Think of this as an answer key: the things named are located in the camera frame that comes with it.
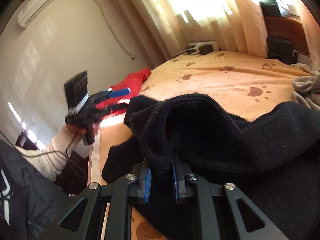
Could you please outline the person's left hand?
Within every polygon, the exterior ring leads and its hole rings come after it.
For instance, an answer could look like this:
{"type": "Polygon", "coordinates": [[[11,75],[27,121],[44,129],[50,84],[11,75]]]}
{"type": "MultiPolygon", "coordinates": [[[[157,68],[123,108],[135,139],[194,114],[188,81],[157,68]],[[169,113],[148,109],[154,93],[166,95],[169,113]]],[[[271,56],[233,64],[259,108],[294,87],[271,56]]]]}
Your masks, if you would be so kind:
{"type": "MultiPolygon", "coordinates": [[[[81,127],[77,127],[74,124],[66,124],[66,128],[73,134],[79,134],[79,135],[85,135],[86,130],[84,128],[81,127]]],[[[94,123],[92,125],[92,133],[94,136],[96,136],[99,132],[100,129],[100,124],[99,123],[94,123]]]]}

